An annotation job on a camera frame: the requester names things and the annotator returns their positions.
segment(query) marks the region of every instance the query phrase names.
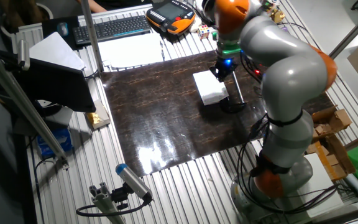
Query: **person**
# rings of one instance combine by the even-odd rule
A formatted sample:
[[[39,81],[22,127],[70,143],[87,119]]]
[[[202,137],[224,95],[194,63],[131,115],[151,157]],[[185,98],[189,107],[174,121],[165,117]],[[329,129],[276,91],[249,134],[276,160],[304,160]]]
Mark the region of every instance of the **person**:
[[[88,0],[88,2],[92,12],[106,12],[113,9],[138,6],[140,4],[150,4],[152,0]]]

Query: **paper sheet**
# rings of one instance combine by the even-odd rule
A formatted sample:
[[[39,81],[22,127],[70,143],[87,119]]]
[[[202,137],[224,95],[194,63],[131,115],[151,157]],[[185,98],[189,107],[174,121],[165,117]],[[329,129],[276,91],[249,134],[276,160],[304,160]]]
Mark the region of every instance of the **paper sheet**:
[[[211,71],[194,73],[194,80],[204,105],[211,105],[228,97],[224,83],[220,83]]]
[[[161,37],[144,34],[99,43],[103,65],[126,68],[162,62]]]
[[[85,63],[63,40],[58,32],[50,34],[43,41],[30,48],[30,58],[82,70]]]

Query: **white foam block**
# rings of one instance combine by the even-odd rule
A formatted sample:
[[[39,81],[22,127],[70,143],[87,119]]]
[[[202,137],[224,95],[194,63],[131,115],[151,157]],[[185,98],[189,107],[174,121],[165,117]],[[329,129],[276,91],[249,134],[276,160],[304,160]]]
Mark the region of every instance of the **white foam block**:
[[[229,96],[224,83],[219,82],[211,71],[194,73],[193,77],[204,105],[218,103]]]

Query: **table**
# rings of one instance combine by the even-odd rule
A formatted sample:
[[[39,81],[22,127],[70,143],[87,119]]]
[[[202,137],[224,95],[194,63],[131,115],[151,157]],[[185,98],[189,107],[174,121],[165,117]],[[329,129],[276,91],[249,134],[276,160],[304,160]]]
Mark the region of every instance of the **table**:
[[[254,91],[259,84],[238,66],[245,109],[227,114],[219,104],[204,106],[193,74],[215,62],[215,52],[206,52],[102,76],[125,162],[136,174],[245,143],[250,127],[265,114],[263,101]],[[225,85],[232,101],[239,102],[231,76]],[[322,94],[304,108],[314,113],[332,105]]]
[[[288,0],[281,1],[280,9],[287,15],[284,22],[303,24],[299,15]],[[129,16],[145,14],[151,5],[119,9],[110,12],[93,14],[95,23],[121,19]],[[78,18],[80,25],[85,26],[83,16]],[[289,33],[295,37],[314,45],[306,31],[297,27],[288,27]],[[24,39],[29,47],[42,40],[41,24],[20,27],[19,32],[12,35],[12,47],[16,52],[16,44]],[[173,60],[203,52],[212,51],[216,43],[211,39],[199,40],[197,34],[183,34],[175,39],[162,37],[165,60]],[[87,68],[85,76],[96,71],[91,47],[75,51],[81,57]],[[105,71],[116,71],[105,67]],[[109,103],[106,99],[104,87],[99,78],[88,80],[92,97],[100,99],[108,111]],[[341,131],[338,136],[346,144],[358,137],[358,106],[353,93],[346,87],[342,79],[338,79],[327,91],[328,96],[339,109],[345,108],[354,123]],[[68,154],[70,169],[55,169],[51,162],[41,164],[34,172],[34,164],[41,158],[36,150],[27,149],[29,171],[34,193],[34,203],[39,223],[107,223],[104,218],[78,217],[75,209],[91,204],[89,193],[90,185],[98,185],[105,181],[110,189],[120,187],[122,180],[115,174],[115,167],[123,162],[124,157],[115,129],[115,120],[96,131],[89,128],[82,113],[73,113],[70,130],[80,130],[71,133],[75,150]],[[246,147],[244,159],[246,170],[255,166],[255,150],[261,148],[259,141],[252,141]],[[232,205],[230,184],[236,177],[235,166],[238,151],[230,148],[208,156],[173,166],[141,179],[153,192],[154,202],[151,207],[141,211],[124,215],[126,222],[131,223],[247,223]],[[40,182],[39,190],[35,185],[35,178]],[[356,200],[354,194],[341,192],[344,202],[352,203]],[[129,196],[130,208],[140,205],[140,200],[133,195]],[[272,223],[272,218],[281,219],[276,214],[264,218],[262,223]]]

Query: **black keyboard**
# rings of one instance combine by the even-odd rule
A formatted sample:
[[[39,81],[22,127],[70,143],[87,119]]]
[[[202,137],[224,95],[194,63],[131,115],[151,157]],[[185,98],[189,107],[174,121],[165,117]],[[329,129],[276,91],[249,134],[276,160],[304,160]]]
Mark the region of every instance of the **black keyboard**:
[[[151,31],[145,16],[134,16],[114,21],[95,24],[98,41],[113,40],[138,34],[146,34]],[[75,44],[88,45],[91,43],[86,26],[73,29]]]

